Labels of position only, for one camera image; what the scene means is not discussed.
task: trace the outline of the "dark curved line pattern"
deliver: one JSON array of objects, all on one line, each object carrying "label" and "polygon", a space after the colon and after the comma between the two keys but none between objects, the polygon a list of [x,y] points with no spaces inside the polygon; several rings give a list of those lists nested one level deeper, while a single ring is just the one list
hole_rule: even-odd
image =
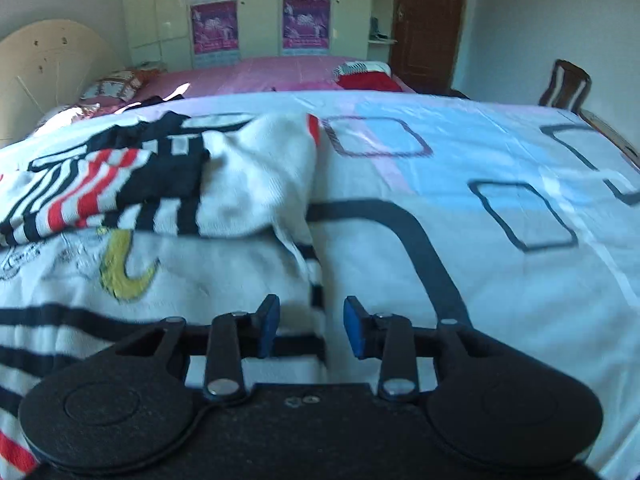
[{"label": "dark curved line pattern", "polygon": [[[404,128],[404,130],[411,135],[417,142],[420,144],[421,150],[416,152],[371,152],[371,153],[356,153],[349,152],[345,150],[338,139],[338,135],[335,133],[335,130],[331,126],[331,121],[337,121],[340,119],[352,119],[356,121],[394,121],[400,126]],[[336,153],[342,156],[350,156],[353,158],[376,158],[376,157],[388,157],[388,158],[411,158],[418,156],[431,156],[433,155],[433,150],[431,147],[425,142],[425,140],[416,132],[414,132],[411,127],[405,123],[403,120],[396,119],[393,117],[361,117],[361,116],[333,116],[322,119],[322,127],[324,128],[327,137],[331,141],[332,146]]]},{"label": "dark curved line pattern", "polygon": [[[564,140],[560,140],[556,137],[556,134],[560,132],[565,132],[567,130],[589,130],[592,131],[593,128],[590,126],[585,126],[583,124],[555,124],[553,126],[540,126],[540,131],[545,134],[547,137],[551,137],[555,142],[562,144],[566,149],[572,152],[581,163],[583,163],[587,168],[593,171],[598,171],[591,162],[578,150],[576,150],[570,144],[564,142]],[[616,197],[620,202],[627,204],[628,206],[635,206],[640,203],[640,191],[635,191],[633,193],[622,193],[615,184],[612,183],[609,179],[605,179],[604,183],[611,190],[613,196]]]},{"label": "dark curved line pattern", "polygon": [[311,204],[308,222],[362,219],[377,222],[398,237],[438,319],[456,319],[471,327],[466,304],[420,222],[407,210],[383,200],[346,200]]},{"label": "dark curved line pattern", "polygon": [[[509,241],[514,245],[514,247],[521,250],[523,253],[535,253],[538,251],[545,251],[549,249],[567,249],[570,247],[578,246],[578,235],[575,233],[575,231],[571,229],[567,224],[564,223],[564,221],[560,218],[558,213],[556,213],[554,209],[551,207],[549,200],[547,200],[545,197],[540,195],[540,193],[538,193],[537,190],[531,184],[528,184],[526,182],[498,182],[496,180],[471,180],[469,181],[468,186],[469,186],[469,189],[471,190],[471,193],[473,193],[480,199],[480,202],[482,202],[482,206],[484,207],[485,211],[487,211],[489,215],[491,215],[492,218],[494,218],[494,220],[497,222],[497,224],[502,228],[502,230],[504,231],[504,234],[507,235],[507,238],[509,239]],[[571,240],[567,242],[554,242],[554,243],[548,243],[548,244],[527,245],[515,235],[515,233],[513,232],[513,229],[511,229],[511,227],[509,227],[507,222],[505,222],[504,219],[500,215],[498,215],[497,211],[493,207],[491,207],[491,204],[489,203],[489,199],[485,195],[483,195],[482,192],[480,191],[481,186],[521,187],[522,189],[526,189],[527,191],[532,192],[534,195],[536,195],[537,197],[541,198],[544,201],[546,208],[549,209],[549,211],[554,216],[556,221],[569,233]]]}]

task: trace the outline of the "bed sheet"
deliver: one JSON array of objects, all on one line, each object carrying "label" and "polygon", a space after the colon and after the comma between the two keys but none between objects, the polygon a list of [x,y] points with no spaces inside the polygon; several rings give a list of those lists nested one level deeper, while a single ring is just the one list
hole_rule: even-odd
[{"label": "bed sheet", "polygon": [[[157,95],[167,97],[189,83],[185,97],[248,92],[342,90],[334,82],[333,70],[351,57],[295,56],[245,59],[233,66],[163,74],[136,94],[136,101]],[[394,77],[402,90],[413,93]]]},{"label": "bed sheet", "polygon": [[[640,474],[640,173],[605,137],[554,108],[418,94],[264,92],[185,99],[83,121],[56,139],[5,148],[0,168],[21,168],[34,156],[73,146],[114,123],[156,120],[168,110],[188,116],[308,112],[323,124],[307,220],[324,280],[326,369],[308,361],[267,362],[252,364],[253,378],[374,383],[380,364],[356,360],[342,328],[346,296],[357,296],[370,312],[407,316],[414,326],[454,318],[592,388],[605,419],[588,465],[607,480]],[[95,269],[73,279],[78,264],[63,260],[54,269],[63,247],[71,244],[77,251],[87,245],[76,240],[81,236],[87,234],[78,231],[71,241],[57,237],[37,248],[39,258],[52,261],[48,276],[66,280],[47,282],[48,295],[33,290],[33,278],[16,282],[14,274],[0,280],[0,316],[18,296],[32,305],[58,297],[70,305],[68,316],[93,301],[92,312],[116,317],[119,324],[177,314],[206,322],[238,310],[236,292],[246,304],[256,301],[241,285],[247,276],[291,265],[268,238],[174,245],[135,232],[127,246],[127,276],[139,276],[159,261],[165,279],[181,280],[182,292],[164,298],[154,282],[146,296],[121,304],[101,296]],[[218,283],[216,266],[234,261],[237,251],[257,251],[255,267],[239,268],[237,283]],[[194,264],[201,254],[207,254],[213,274]],[[10,261],[2,253],[0,262],[32,276],[35,257],[21,253]],[[90,261],[83,265],[93,268]],[[277,275],[273,288],[263,283],[259,292],[274,290],[285,298],[290,326],[311,327],[301,307],[304,287],[289,283],[291,276]],[[181,294],[193,301],[179,302]],[[15,321],[16,311],[2,319]],[[15,323],[4,324],[2,345],[21,349],[33,342],[24,331],[11,338]],[[52,348],[40,353],[82,358],[108,343],[104,333],[88,336],[64,319],[60,325],[54,333],[63,329],[65,336],[49,336]],[[22,394],[38,380],[37,374],[18,375]],[[190,376],[197,383],[202,363],[190,368]],[[420,383],[423,390],[436,385],[429,362],[420,366]],[[0,420],[13,419],[4,414]],[[3,477],[10,475],[5,471]]]}]

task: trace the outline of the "red cloth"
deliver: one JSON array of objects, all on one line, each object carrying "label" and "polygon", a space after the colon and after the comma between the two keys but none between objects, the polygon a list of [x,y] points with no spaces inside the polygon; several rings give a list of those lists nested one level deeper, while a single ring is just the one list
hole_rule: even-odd
[{"label": "red cloth", "polygon": [[402,91],[400,85],[384,72],[363,72],[360,74],[341,75],[337,83],[345,90]]}]

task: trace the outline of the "red stripe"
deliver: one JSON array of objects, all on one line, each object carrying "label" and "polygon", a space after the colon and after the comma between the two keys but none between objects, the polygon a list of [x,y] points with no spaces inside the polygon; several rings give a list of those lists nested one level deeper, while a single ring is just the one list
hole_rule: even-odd
[{"label": "red stripe", "polygon": [[318,118],[313,115],[308,115],[306,120],[309,127],[309,133],[314,138],[314,142],[316,143],[316,146],[319,146],[320,145],[320,121],[318,121]]},{"label": "red stripe", "polygon": [[66,227],[65,221],[62,218],[62,204],[64,201],[69,198],[73,193],[78,192],[82,186],[91,181],[92,178],[98,174],[100,171],[100,167],[104,162],[109,160],[111,156],[111,152],[113,150],[101,150],[98,155],[95,157],[95,160],[89,162],[89,169],[86,176],[82,179],[82,182],[78,184],[75,188],[73,188],[68,193],[65,193],[59,199],[57,199],[51,207],[49,208],[49,212],[47,213],[47,222],[49,223],[49,229],[52,232],[56,233],[58,231],[62,231]]},{"label": "red stripe", "polygon": [[23,473],[28,473],[38,465],[34,456],[20,444],[16,444],[0,431],[0,456]]},{"label": "red stripe", "polygon": [[113,182],[120,168],[128,168],[135,162],[139,151],[140,150],[137,148],[127,150],[122,156],[120,164],[109,168],[109,171],[100,180],[100,182],[98,182],[91,191],[80,197],[80,200],[78,200],[79,218],[87,218],[100,212],[98,210],[98,195],[100,195],[100,193],[102,193],[107,186]]}]

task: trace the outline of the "white wardrobe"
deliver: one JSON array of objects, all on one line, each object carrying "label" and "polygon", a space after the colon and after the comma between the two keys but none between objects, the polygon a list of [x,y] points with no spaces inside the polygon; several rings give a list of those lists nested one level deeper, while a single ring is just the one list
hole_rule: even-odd
[{"label": "white wardrobe", "polygon": [[[193,67],[189,0],[123,1],[134,64],[162,60],[171,72]],[[372,2],[332,0],[330,53],[333,56],[360,59],[371,56]],[[278,56],[282,49],[282,0],[238,0],[238,40],[241,59]]]}]

